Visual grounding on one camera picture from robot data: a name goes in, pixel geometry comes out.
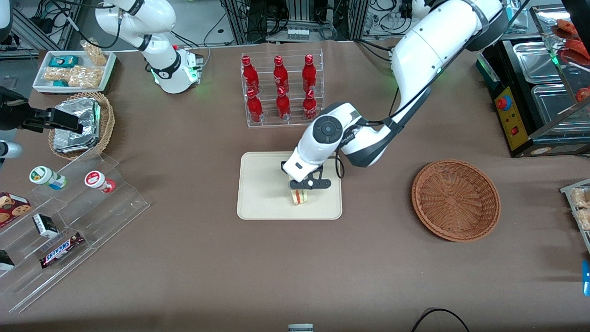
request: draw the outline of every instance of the red bottle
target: red bottle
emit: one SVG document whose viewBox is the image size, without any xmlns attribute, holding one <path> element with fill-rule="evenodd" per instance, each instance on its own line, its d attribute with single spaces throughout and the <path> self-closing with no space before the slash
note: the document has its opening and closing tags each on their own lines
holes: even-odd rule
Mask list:
<svg viewBox="0 0 590 332">
<path fill-rule="evenodd" d="M 242 57 L 242 64 L 244 65 L 244 78 L 246 79 L 246 86 L 248 89 L 253 89 L 254 93 L 260 93 L 260 80 L 258 79 L 258 72 L 252 66 L 249 56 Z"/>
<path fill-rule="evenodd" d="M 283 58 L 281 56 L 274 57 L 274 82 L 279 87 L 285 89 L 285 93 L 289 93 L 289 77 L 287 76 L 287 69 L 283 65 Z"/>
<path fill-rule="evenodd" d="M 287 121 L 291 119 L 291 102 L 289 102 L 285 88 L 279 87 L 277 93 L 278 117 L 283 121 Z"/>
<path fill-rule="evenodd" d="M 260 102 L 260 99 L 258 99 L 258 97 L 256 96 L 254 89 L 248 89 L 246 95 L 248 96 L 248 102 L 246 103 L 246 105 L 248 105 L 248 111 L 250 111 L 250 118 L 252 119 L 252 121 L 256 123 L 264 121 L 262 103 Z"/>
<path fill-rule="evenodd" d="M 313 65 L 313 55 L 305 56 L 305 66 L 303 66 L 303 91 L 316 90 L 316 67 Z"/>
<path fill-rule="evenodd" d="M 317 102 L 314 98 L 313 90 L 308 90 L 303 101 L 303 116 L 305 120 L 312 120 L 317 114 Z"/>
</svg>

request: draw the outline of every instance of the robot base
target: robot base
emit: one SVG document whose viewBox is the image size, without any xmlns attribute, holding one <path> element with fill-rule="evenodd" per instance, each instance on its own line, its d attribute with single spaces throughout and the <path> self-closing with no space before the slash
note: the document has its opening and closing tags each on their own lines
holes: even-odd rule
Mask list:
<svg viewBox="0 0 590 332">
<path fill-rule="evenodd" d="M 181 65 L 169 79 L 158 77 L 152 70 L 156 83 L 168 93 L 180 93 L 201 82 L 203 58 L 186 50 L 176 51 L 181 56 Z"/>
</svg>

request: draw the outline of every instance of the brown tablecloth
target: brown tablecloth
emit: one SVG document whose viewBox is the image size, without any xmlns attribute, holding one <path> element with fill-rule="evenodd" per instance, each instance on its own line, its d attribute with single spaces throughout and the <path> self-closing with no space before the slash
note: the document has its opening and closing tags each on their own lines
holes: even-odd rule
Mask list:
<svg viewBox="0 0 590 332">
<path fill-rule="evenodd" d="M 291 151 L 304 130 L 247 128 L 240 55 L 318 46 L 216 48 L 202 84 L 179 95 L 154 84 L 141 54 L 119 53 L 106 152 L 153 204 L 22 314 L 3 310 L 0 330 L 285 331 L 309 322 L 317 332 L 409 331 L 429 307 L 455 311 L 473 331 L 588 330 L 588 255 L 559 188 L 590 177 L 590 164 L 510 158 L 475 54 L 434 83 L 377 164 L 345 161 L 340 219 L 238 218 L 242 154 Z M 321 47 L 326 103 L 383 118 L 396 87 L 389 64 L 354 43 Z M 33 93 L 30 104 L 63 99 Z M 25 152 L 0 171 L 3 190 L 27 193 L 32 167 L 66 164 L 47 134 L 21 131 L 17 141 Z M 500 193 L 500 223 L 482 240 L 439 239 L 414 214 L 414 176 L 443 158 L 479 167 Z M 432 316 L 419 331 L 461 328 Z"/>
</svg>

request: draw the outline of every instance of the wicker basket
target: wicker basket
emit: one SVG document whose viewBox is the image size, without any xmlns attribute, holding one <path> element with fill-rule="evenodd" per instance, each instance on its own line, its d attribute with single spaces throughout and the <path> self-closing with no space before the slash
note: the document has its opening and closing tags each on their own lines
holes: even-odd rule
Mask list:
<svg viewBox="0 0 590 332">
<path fill-rule="evenodd" d="M 424 167 L 412 185 L 418 218 L 436 235 L 455 242 L 479 240 L 500 218 L 500 197 L 475 166 L 441 160 Z"/>
<path fill-rule="evenodd" d="M 113 134 L 114 127 L 114 113 L 113 107 L 110 105 L 109 100 L 100 92 L 82 92 L 69 97 L 68 100 L 78 99 L 83 97 L 89 97 L 96 99 L 100 104 L 100 141 L 93 148 L 98 152 L 103 152 L 109 144 L 110 137 Z M 55 138 L 55 130 L 49 130 L 49 149 L 58 157 L 65 158 L 68 160 L 74 160 L 85 151 L 68 152 L 62 154 L 57 152 L 53 148 L 53 139 Z"/>
</svg>

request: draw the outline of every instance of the white robotic arm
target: white robotic arm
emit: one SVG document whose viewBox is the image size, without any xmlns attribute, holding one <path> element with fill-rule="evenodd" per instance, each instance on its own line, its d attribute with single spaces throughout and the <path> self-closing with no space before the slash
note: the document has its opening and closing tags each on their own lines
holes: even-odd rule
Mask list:
<svg viewBox="0 0 590 332">
<path fill-rule="evenodd" d="M 465 48 L 483 49 L 497 41 L 507 28 L 506 12 L 499 0 L 434 0 L 429 6 L 433 8 L 430 13 L 392 52 L 392 69 L 402 96 L 394 116 L 369 122 L 349 103 L 330 105 L 310 124 L 283 165 L 295 181 L 303 181 L 338 149 L 354 166 L 373 165 L 424 103 L 439 73 Z M 326 139 L 322 127 L 329 117 L 339 124 L 326 143 L 322 142 Z M 380 130 L 373 129 L 379 124 L 383 124 Z"/>
<path fill-rule="evenodd" d="M 180 93 L 199 80 L 200 67 L 195 55 L 175 50 L 162 34 L 172 31 L 176 23 L 176 14 L 168 1 L 109 1 L 106 5 L 115 7 L 96 9 L 96 21 L 105 32 L 118 35 L 142 52 L 152 67 L 156 83 L 164 91 Z M 119 9 L 123 11 L 122 17 L 119 16 Z"/>
<path fill-rule="evenodd" d="M 12 28 L 12 0 L 0 0 L 0 41 L 10 34 Z"/>
</svg>

